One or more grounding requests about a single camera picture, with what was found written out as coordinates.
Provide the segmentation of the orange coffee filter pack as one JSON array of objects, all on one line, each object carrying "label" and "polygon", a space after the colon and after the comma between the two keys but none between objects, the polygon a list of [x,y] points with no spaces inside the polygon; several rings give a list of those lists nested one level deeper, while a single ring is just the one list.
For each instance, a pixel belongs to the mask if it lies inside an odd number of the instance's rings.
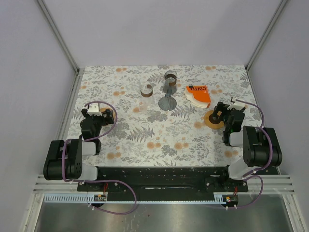
[{"label": "orange coffee filter pack", "polygon": [[206,85],[194,86],[189,85],[184,89],[186,99],[194,106],[199,108],[209,108],[211,105],[211,98]]}]

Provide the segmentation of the grey glass carafe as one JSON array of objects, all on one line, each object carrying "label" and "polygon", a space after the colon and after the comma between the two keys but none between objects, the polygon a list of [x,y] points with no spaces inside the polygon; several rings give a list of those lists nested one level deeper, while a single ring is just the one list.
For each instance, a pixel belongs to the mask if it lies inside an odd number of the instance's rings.
[{"label": "grey glass carafe", "polygon": [[170,93],[173,95],[177,91],[177,73],[172,70],[166,71],[164,74],[164,85],[163,85],[163,92],[164,93]]}]

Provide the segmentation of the clear glass carafe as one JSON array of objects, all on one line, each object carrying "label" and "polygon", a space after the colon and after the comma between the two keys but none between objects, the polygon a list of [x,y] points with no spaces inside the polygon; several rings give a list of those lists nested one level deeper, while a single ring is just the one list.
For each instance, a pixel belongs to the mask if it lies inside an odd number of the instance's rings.
[{"label": "clear glass carafe", "polygon": [[140,84],[140,94],[143,97],[150,97],[153,95],[153,86],[151,84],[148,83],[141,83]]}]

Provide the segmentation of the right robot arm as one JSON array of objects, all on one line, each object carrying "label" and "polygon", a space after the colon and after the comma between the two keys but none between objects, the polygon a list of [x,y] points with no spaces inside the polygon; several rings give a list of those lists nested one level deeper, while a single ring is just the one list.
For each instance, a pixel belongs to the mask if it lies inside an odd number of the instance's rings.
[{"label": "right robot arm", "polygon": [[241,147],[242,158],[228,166],[228,174],[220,178],[220,187],[231,191],[237,180],[246,180],[258,171],[278,167],[282,151],[273,128],[243,126],[247,102],[233,98],[231,104],[218,102],[208,116],[211,124],[224,124],[222,141],[226,146]]}]

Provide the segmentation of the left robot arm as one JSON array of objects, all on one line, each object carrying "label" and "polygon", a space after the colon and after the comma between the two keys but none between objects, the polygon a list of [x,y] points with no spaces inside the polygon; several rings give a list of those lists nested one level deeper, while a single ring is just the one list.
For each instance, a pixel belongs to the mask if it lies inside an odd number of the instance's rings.
[{"label": "left robot arm", "polygon": [[99,134],[103,126],[114,125],[116,113],[111,109],[90,112],[83,109],[80,122],[81,135],[77,139],[53,140],[43,167],[46,180],[87,181],[94,191],[103,189],[105,180],[98,168],[82,163],[83,156],[98,155],[101,150]]}]

